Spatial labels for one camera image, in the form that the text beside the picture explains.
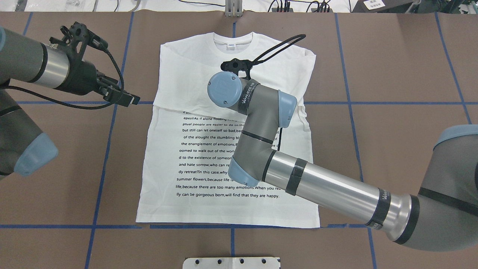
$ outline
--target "gray robot arm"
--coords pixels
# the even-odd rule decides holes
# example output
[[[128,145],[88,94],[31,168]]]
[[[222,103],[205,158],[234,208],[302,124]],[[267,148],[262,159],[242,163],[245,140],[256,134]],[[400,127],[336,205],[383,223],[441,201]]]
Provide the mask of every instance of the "gray robot arm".
[[[64,34],[61,40],[52,37],[50,44],[44,45],[0,26],[0,179],[13,172],[28,176],[58,155],[48,135],[5,91],[15,88],[9,86],[11,79],[76,95],[94,91],[109,102],[93,108],[69,105],[83,109],[112,103],[129,106],[140,100],[123,90],[120,70],[105,40],[77,22],[69,29],[63,26],[61,31]],[[117,80],[82,60],[87,46],[108,54],[121,79],[121,87]]]
[[[214,75],[207,91],[216,105],[247,115],[229,166],[233,180],[249,186],[265,181],[382,230],[404,246],[451,251],[478,243],[478,125],[447,129],[419,194],[395,195],[273,150],[295,97],[231,72]]]

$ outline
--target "white sticker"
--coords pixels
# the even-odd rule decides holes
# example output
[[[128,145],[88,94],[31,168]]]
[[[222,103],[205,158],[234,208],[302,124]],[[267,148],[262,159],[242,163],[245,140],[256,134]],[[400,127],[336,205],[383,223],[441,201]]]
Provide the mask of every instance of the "white sticker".
[[[385,6],[382,0],[368,0],[368,1],[363,1],[363,3],[369,10],[379,9]]]

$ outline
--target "blue joint cap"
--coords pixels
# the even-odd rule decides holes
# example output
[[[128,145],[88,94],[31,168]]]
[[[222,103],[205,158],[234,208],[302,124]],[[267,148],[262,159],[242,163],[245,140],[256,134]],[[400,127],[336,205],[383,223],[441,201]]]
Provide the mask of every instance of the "blue joint cap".
[[[7,33],[5,29],[0,26],[0,51],[5,46],[5,40],[7,40]]]
[[[58,149],[47,134],[41,133],[18,158],[13,171],[26,177],[58,156]]]
[[[297,99],[295,96],[279,91],[279,127],[287,128],[291,123]]]
[[[438,139],[438,142],[435,144],[433,149],[435,149],[438,144],[446,140],[473,134],[478,134],[478,124],[464,124],[446,128],[440,135],[440,138]]]
[[[207,94],[219,107],[230,107],[239,101],[242,83],[239,77],[227,71],[216,73],[207,84]]]
[[[237,183],[246,185],[249,187],[256,187],[259,181],[251,177],[244,169],[242,169],[236,162],[234,157],[231,158],[231,164],[229,164],[228,170],[229,177]]]

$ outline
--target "black wire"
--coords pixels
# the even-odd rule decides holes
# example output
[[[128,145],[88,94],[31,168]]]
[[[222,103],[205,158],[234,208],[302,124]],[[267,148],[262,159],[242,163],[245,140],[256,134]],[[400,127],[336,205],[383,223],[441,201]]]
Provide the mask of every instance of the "black wire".
[[[267,10],[267,12],[271,11],[271,7],[274,4],[274,2],[277,3],[277,9],[279,9],[279,2],[277,0],[272,0],[271,5],[269,6],[269,9]]]
[[[202,3],[202,2],[190,2],[190,1],[184,1],[184,0],[178,0],[183,3],[189,3],[189,4],[203,4],[203,5],[213,5],[213,6],[218,6],[218,7],[225,7],[226,5],[219,5],[219,4],[213,4],[213,3]]]
[[[62,102],[62,101],[58,101],[56,99],[53,99],[53,98],[41,95],[39,93],[36,93],[34,91],[27,90],[27,89],[17,87],[17,86],[0,86],[0,90],[4,90],[4,89],[23,91],[23,92],[29,93],[31,95],[34,95],[36,97],[40,97],[42,99],[48,100],[50,102],[54,102],[54,103],[57,103],[57,104],[60,104],[60,105],[64,105],[64,106],[71,107],[71,108],[78,108],[78,109],[88,109],[88,110],[101,109],[101,108],[109,107],[113,104],[113,103],[107,103],[107,104],[100,105],[100,106],[77,106],[77,105],[72,105],[72,104],[69,104],[69,103]]]
[[[108,55],[108,57],[110,58],[111,62],[113,63],[115,69],[116,69],[116,72],[118,73],[119,75],[119,80],[121,81],[121,88],[120,88],[120,92],[124,92],[124,80],[123,80],[123,76],[121,74],[121,71],[118,67],[118,64],[116,63],[115,59],[113,58],[113,55],[111,55],[111,53],[109,52],[108,49],[106,48],[103,48],[103,45],[100,44],[100,48],[102,48],[102,50]],[[102,109],[102,108],[105,108],[105,107],[109,107],[111,106],[112,104],[116,103],[117,101],[120,100],[121,98],[121,94],[118,95],[118,97],[116,98],[116,100],[114,102],[110,102],[110,103],[107,103],[107,104],[104,104],[104,105],[100,105],[100,106],[77,106],[77,105],[72,105],[72,104],[69,104],[69,103],[65,103],[65,102],[62,102],[62,101],[58,101],[56,99],[53,99],[53,98],[50,98],[50,97],[47,97],[47,96],[44,96],[44,95],[41,95],[39,93],[36,93],[34,91],[31,91],[31,90],[27,90],[27,89],[24,89],[22,87],[17,87],[17,86],[0,86],[0,90],[4,90],[4,89],[11,89],[11,90],[19,90],[19,91],[23,91],[23,92],[26,92],[26,93],[29,93],[31,95],[34,95],[36,97],[39,97],[39,98],[42,98],[42,99],[45,99],[45,100],[48,100],[50,102],[54,102],[54,103],[57,103],[57,104],[60,104],[60,105],[63,105],[63,106],[67,106],[67,107],[71,107],[71,108],[77,108],[77,109],[86,109],[86,110],[95,110],[95,109]]]
[[[261,55],[257,56],[257,58],[255,58],[255,59],[252,61],[252,65],[258,65],[258,64],[261,64],[261,63],[263,63],[263,62],[269,60],[270,58],[276,56],[279,52],[283,51],[284,49],[286,49],[286,48],[288,48],[288,47],[290,47],[290,46],[292,46],[292,45],[294,45],[295,43],[301,41],[301,40],[304,39],[304,38],[305,38],[305,34],[298,34],[298,35],[295,35],[295,36],[293,36],[293,37],[291,37],[291,38],[289,38],[289,39],[287,39],[287,40],[284,40],[284,41],[280,42],[279,44],[273,46],[272,48],[270,48],[270,49],[264,51]],[[289,41],[292,41],[292,42],[290,42],[287,46],[283,47],[282,49],[280,49],[280,50],[277,51],[276,53],[272,54],[271,56],[269,56],[269,57],[266,58],[265,60],[259,60],[259,59],[261,59],[263,56],[267,55],[269,52],[271,52],[271,51],[273,51],[274,49],[276,49],[276,48],[278,48],[278,47],[280,47],[280,46],[282,46],[282,45],[288,43]]]
[[[309,6],[307,7],[307,10],[305,11],[306,13],[309,12],[309,8],[310,6],[312,6],[313,3],[316,3],[317,4],[317,9],[319,9],[319,1],[312,1],[309,3]]]

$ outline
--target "white t-shirt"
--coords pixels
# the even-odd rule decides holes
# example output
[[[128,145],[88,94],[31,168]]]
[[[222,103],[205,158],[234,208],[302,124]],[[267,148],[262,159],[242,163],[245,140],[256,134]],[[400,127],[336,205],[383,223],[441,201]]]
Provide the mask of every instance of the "white t-shirt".
[[[229,181],[225,174],[229,161],[224,158],[230,159],[235,146],[214,146],[219,142],[235,145],[242,129],[240,122],[246,116],[216,106],[207,94],[209,79],[221,71],[222,62],[254,60],[279,43],[256,33],[238,38],[209,33],[161,45],[159,85],[148,131],[137,222],[320,226],[318,208],[312,202],[264,182],[245,190]],[[251,70],[251,77],[262,85],[297,98],[291,123],[283,129],[280,151],[309,162],[313,161],[312,139],[303,95],[314,63],[310,50],[291,46]],[[212,133],[211,129],[221,132]]]
[[[252,61],[279,43],[278,40],[254,32],[236,38],[208,33],[165,43],[161,45],[159,89],[154,105],[243,122],[246,116],[220,108],[209,99],[205,91],[207,83],[221,71],[221,63],[233,58]],[[268,61],[254,66],[250,76],[264,86],[295,96],[299,115],[304,118],[304,93],[314,64],[315,54],[312,51],[292,45]]]

